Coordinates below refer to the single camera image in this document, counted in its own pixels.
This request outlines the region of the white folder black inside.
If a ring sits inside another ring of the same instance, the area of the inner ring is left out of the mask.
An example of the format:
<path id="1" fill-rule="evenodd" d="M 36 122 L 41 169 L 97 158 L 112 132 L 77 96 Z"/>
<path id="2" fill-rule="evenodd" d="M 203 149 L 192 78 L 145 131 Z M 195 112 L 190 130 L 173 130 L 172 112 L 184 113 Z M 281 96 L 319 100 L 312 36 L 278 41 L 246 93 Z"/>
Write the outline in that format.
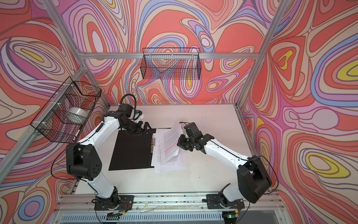
<path id="1" fill-rule="evenodd" d="M 109 171 L 151 168 L 152 143 L 153 133 L 118 131 Z"/>

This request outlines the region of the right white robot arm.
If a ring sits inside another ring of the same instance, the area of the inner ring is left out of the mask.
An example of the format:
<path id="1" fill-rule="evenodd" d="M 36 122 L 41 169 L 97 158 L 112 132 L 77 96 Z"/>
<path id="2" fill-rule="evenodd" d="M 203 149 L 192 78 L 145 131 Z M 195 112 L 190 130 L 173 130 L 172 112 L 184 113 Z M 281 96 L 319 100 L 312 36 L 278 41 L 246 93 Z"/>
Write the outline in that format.
<path id="1" fill-rule="evenodd" d="M 177 146 L 186 151 L 201 151 L 205 155 L 216 158 L 232 168 L 237 175 L 237 185 L 227 184 L 217 194 L 214 201 L 224 208 L 229 208 L 236 201 L 247 200 L 256 203 L 271 187 L 272 180 L 258 156 L 248 157 L 221 144 L 210 134 L 202 134 L 194 122 L 184 126 L 185 134 L 181 134 Z"/>

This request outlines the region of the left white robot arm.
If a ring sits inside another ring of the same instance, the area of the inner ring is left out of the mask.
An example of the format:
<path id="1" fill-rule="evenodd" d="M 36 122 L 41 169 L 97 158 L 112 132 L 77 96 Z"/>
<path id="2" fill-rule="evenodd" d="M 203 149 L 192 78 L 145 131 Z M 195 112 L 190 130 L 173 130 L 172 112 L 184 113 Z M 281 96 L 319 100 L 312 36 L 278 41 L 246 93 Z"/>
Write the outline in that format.
<path id="1" fill-rule="evenodd" d="M 100 148 L 107 146 L 112 133 L 117 134 L 109 166 L 110 171 L 151 168 L 153 155 L 153 134 L 156 129 L 148 122 L 132 121 L 130 112 L 110 111 L 103 121 L 79 143 L 72 143 L 66 149 L 68 174 L 84 180 L 94 191 L 95 209 L 116 210 L 121 199 L 117 188 L 102 172 Z"/>

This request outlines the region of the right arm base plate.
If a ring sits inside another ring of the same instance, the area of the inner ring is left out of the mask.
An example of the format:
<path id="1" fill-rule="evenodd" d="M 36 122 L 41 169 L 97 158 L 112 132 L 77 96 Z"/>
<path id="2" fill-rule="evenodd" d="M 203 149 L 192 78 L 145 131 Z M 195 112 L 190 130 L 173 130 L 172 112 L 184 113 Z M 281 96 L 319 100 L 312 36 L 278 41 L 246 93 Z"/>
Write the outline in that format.
<path id="1" fill-rule="evenodd" d="M 245 208 L 244 201 L 242 199 L 235 200 L 233 202 L 228 201 L 222 194 L 207 194 L 206 198 L 202 199 L 202 202 L 207 204 L 209 209 L 237 209 L 241 210 Z"/>

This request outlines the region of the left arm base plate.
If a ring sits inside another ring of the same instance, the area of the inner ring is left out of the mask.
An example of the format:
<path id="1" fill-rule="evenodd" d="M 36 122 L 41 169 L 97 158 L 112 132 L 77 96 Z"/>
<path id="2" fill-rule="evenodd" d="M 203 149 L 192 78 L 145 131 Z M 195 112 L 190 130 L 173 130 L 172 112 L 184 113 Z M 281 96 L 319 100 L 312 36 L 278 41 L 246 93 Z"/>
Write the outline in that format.
<path id="1" fill-rule="evenodd" d="M 133 195 L 122 195 L 118 196 L 118 199 L 96 197 L 91 202 L 95 205 L 95 211 L 129 211 L 132 209 L 133 200 Z"/>

